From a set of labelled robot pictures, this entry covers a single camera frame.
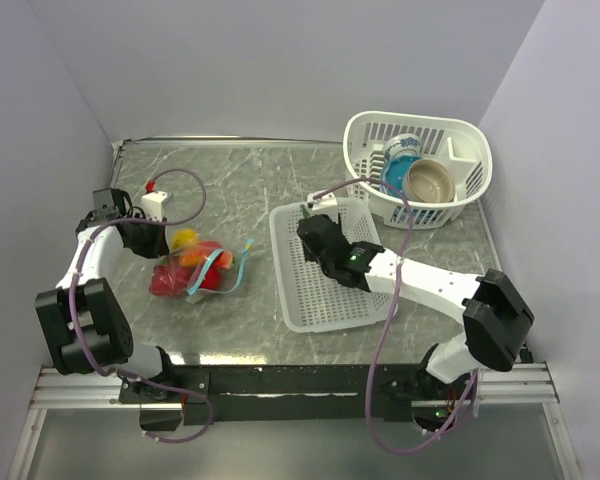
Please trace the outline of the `red fake pepper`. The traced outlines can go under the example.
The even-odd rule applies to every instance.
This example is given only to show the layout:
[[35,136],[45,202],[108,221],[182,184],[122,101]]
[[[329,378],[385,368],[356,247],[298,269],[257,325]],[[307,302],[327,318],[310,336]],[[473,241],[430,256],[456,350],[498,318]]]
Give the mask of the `red fake pepper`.
[[200,289],[217,291],[223,283],[223,275],[219,269],[211,266],[200,284]]

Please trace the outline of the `clear zip top bag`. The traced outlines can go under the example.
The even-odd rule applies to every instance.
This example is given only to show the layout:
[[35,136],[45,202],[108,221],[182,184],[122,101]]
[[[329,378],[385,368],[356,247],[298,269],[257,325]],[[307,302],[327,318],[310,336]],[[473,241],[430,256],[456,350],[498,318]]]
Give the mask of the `clear zip top bag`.
[[[159,297],[159,298],[184,299],[190,303],[196,303],[210,295],[232,294],[234,291],[236,291],[241,286],[241,284],[244,280],[244,277],[245,277],[247,258],[248,258],[249,252],[253,246],[253,239],[249,238],[246,241],[245,246],[239,250],[230,249],[222,242],[219,242],[215,239],[206,238],[205,236],[198,234],[197,242],[200,242],[200,241],[218,242],[221,244],[223,249],[231,250],[234,254],[235,263],[234,263],[233,267],[230,270],[219,269],[223,275],[223,283],[222,283],[222,286],[220,287],[220,289],[217,291],[202,290],[202,289],[200,289],[200,284],[201,284],[202,280],[204,279],[204,275],[207,273],[209,268],[211,266],[213,266],[212,265],[213,261],[215,260],[215,258],[218,256],[218,254],[223,249],[214,251],[211,254],[211,256],[204,263],[198,265],[197,267],[189,268],[192,270],[192,276],[189,280],[189,284],[188,284],[187,290],[184,295],[176,297],[176,298],[168,298],[168,297]],[[178,253],[182,249],[180,249],[178,251],[172,251],[170,249],[169,254],[166,255],[163,259],[161,259],[156,265],[169,265],[169,266],[180,265]]]

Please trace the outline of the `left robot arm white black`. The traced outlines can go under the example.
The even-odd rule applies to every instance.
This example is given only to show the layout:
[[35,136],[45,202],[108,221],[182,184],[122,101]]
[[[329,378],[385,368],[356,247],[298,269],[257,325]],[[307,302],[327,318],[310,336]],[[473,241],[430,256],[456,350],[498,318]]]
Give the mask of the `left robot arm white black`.
[[134,204],[122,189],[94,191],[94,207],[76,228],[78,246],[68,271],[54,289],[35,299],[59,374],[116,376],[139,399],[152,403],[175,397],[179,378],[169,355],[134,341],[107,280],[124,250],[145,259],[168,253],[164,223],[171,198],[149,191]]

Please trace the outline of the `fake watermelon slice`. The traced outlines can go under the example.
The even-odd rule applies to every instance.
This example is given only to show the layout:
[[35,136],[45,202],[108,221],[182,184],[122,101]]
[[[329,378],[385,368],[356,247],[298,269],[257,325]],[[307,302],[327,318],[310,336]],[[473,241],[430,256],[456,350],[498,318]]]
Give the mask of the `fake watermelon slice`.
[[231,250],[223,249],[213,261],[215,268],[230,270],[235,263],[234,254]]

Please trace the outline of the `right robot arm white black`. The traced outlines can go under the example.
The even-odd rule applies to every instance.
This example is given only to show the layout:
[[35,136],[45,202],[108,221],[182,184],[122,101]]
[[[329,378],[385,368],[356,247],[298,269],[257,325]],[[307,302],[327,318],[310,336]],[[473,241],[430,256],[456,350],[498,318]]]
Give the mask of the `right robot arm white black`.
[[387,293],[450,317],[463,328],[432,346],[405,382],[417,399],[439,399],[472,371],[509,372],[526,342],[534,315],[503,272],[463,274],[399,256],[380,245],[349,242],[327,215],[299,221],[304,258],[338,284],[369,293]]

